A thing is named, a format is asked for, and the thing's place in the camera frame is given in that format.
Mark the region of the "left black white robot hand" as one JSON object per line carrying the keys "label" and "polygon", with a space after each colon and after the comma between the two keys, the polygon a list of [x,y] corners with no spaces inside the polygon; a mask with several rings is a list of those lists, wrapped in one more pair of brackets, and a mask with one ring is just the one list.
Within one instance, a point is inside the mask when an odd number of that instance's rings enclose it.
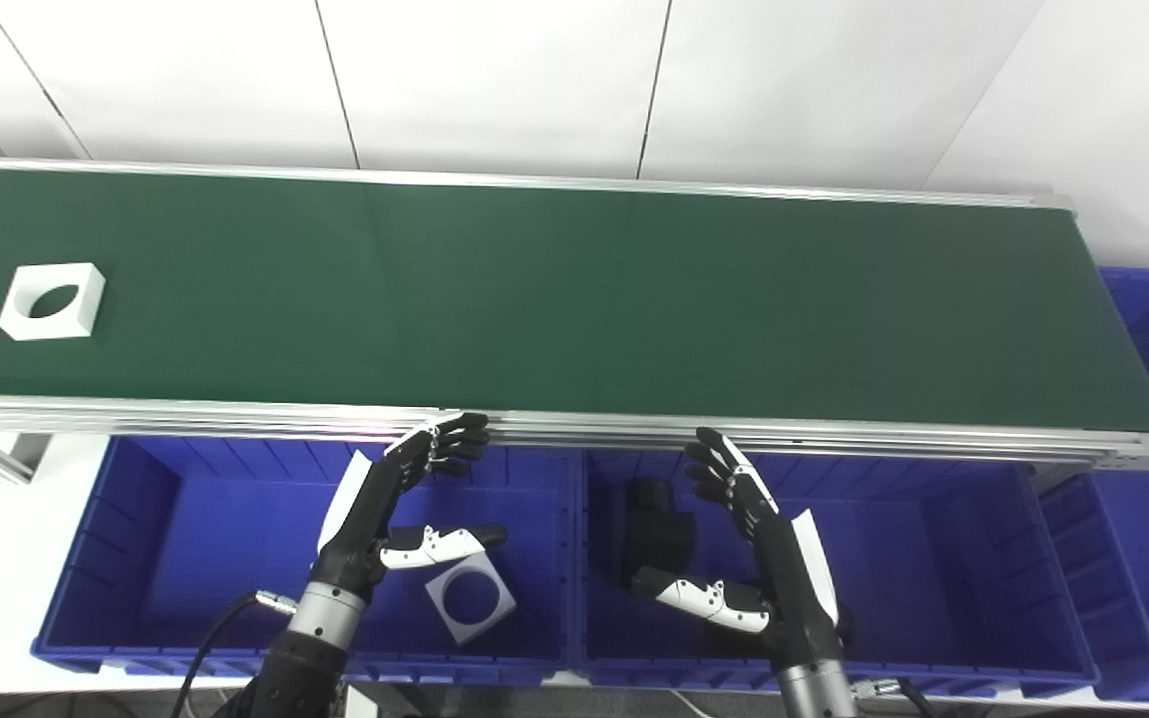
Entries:
{"label": "left black white robot hand", "polygon": [[337,531],[321,546],[310,581],[370,601],[390,569],[433,566],[506,545],[507,528],[499,524],[442,531],[390,527],[398,501],[425,477],[469,473],[491,441],[488,424],[485,414],[444,415],[390,445],[369,465]]}

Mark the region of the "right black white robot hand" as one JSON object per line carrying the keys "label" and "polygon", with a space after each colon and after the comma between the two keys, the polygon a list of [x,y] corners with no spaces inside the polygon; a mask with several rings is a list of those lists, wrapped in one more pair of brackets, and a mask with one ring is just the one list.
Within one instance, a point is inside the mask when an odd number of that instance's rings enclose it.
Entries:
{"label": "right black white robot hand", "polygon": [[664,569],[643,566],[632,589],[703,622],[758,636],[774,667],[845,657],[834,613],[816,589],[792,520],[784,517],[753,461],[724,433],[696,429],[684,447],[694,495],[722,505],[751,546],[761,585],[699,582]]}

